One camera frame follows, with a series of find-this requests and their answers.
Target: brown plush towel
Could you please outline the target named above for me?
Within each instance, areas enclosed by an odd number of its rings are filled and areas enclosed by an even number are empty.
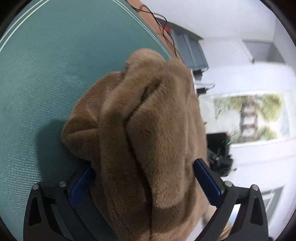
[[[183,241],[204,214],[192,164],[206,160],[206,135],[181,61],[133,53],[82,96],[62,141],[91,161],[92,198],[119,240]]]

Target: teal cushion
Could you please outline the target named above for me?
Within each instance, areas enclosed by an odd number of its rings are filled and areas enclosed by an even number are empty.
[[[11,23],[0,42],[0,216],[17,240],[32,185],[87,165],[60,141],[71,109],[144,47],[170,56],[124,0],[32,1]],[[116,238],[90,197],[79,210],[98,238]]]

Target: white stitching line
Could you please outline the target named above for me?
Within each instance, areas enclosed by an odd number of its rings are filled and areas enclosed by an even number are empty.
[[[112,1],[115,2],[117,5],[119,5],[120,7],[122,7],[129,15],[131,15],[152,36],[152,38],[159,44],[159,46],[163,49],[163,51],[167,54],[167,56],[171,58],[171,55],[164,48],[164,46],[159,42],[157,37],[155,37],[155,35],[124,4],[122,4],[117,0],[112,0]]]
[[[40,7],[42,7],[44,4],[46,4],[49,0],[45,1],[44,3],[42,3],[39,7],[37,7],[36,9],[34,9],[27,17],[25,17],[25,19],[23,21],[20,22],[20,24],[12,31],[12,33],[8,36],[8,38],[5,40],[5,42],[3,43],[2,47],[0,48],[0,52],[3,49],[4,45],[7,43],[7,41],[10,39],[10,37],[13,35],[13,33],[18,29],[19,26],[22,25],[22,23],[24,21],[26,21],[26,19],[28,17],[30,17],[35,11],[37,11]]]
[[[26,14],[27,14],[27,12],[29,12],[33,7],[35,7],[36,5],[38,5],[40,2],[42,2],[42,1],[44,1],[44,0],[40,0],[38,3],[36,3],[35,5],[33,5],[30,9],[28,9],[22,16],[20,16],[19,18],[18,18],[18,20],[16,20],[14,23],[13,23],[13,25],[5,32],[5,34],[2,36],[2,38],[0,39],[0,43],[2,42],[2,40],[5,38],[5,36],[8,34],[8,32],[13,28],[13,26],[18,22],[18,21],[20,21],[21,20],[21,18],[23,17],[23,16],[25,16]]]
[[[36,3],[34,6],[32,6],[29,10],[27,10],[10,28],[9,30],[28,12],[30,11],[33,7],[35,7],[37,4],[39,4],[41,1],[39,1],[38,3]],[[11,38],[11,36],[14,34],[14,32],[23,24],[23,22],[29,17],[31,16],[36,10],[38,10],[41,6],[43,6],[44,4],[46,4],[49,0],[47,0],[46,2],[42,3],[39,7],[37,7],[36,9],[34,9],[23,21],[20,22],[20,24],[12,31],[12,33],[8,36],[8,38],[5,40],[5,42],[3,43],[3,45],[0,48],[0,52],[3,49],[3,47],[5,46],[5,44],[7,43],[7,41]],[[159,46],[163,49],[163,51],[167,54],[167,56],[169,58],[171,58],[170,54],[167,52],[167,50],[163,47],[163,45],[159,42],[159,40],[153,35],[153,33],[126,7],[124,6],[121,2],[118,2],[117,0],[112,0],[113,2],[115,2],[117,5],[119,5],[122,9],[124,9],[129,15],[131,15],[150,35],[151,37],[159,44]],[[9,30],[5,33],[5,35],[1,38],[0,42],[4,39],[4,37],[6,36],[6,34],[9,32]]]

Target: tree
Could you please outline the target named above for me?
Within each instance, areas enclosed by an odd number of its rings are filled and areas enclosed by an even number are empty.
[[[257,139],[258,140],[274,140],[278,138],[277,132],[270,129],[268,126],[263,126],[257,131]]]
[[[217,109],[216,119],[229,110],[240,111],[243,103],[253,105],[258,114],[266,122],[277,121],[281,116],[283,109],[283,101],[280,94],[215,98],[214,104]]]
[[[262,118],[266,122],[274,122],[279,119],[283,109],[283,101],[280,94],[264,94],[258,100],[258,107]]]

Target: blue gripper pad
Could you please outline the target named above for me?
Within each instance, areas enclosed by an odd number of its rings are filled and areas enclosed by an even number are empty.
[[[195,177],[210,204],[219,207],[222,204],[225,192],[222,179],[201,158],[193,162],[193,169]]]
[[[78,206],[82,203],[83,198],[89,190],[90,182],[95,178],[95,176],[95,171],[91,168],[91,165],[89,165],[70,191],[69,203],[72,207]]]

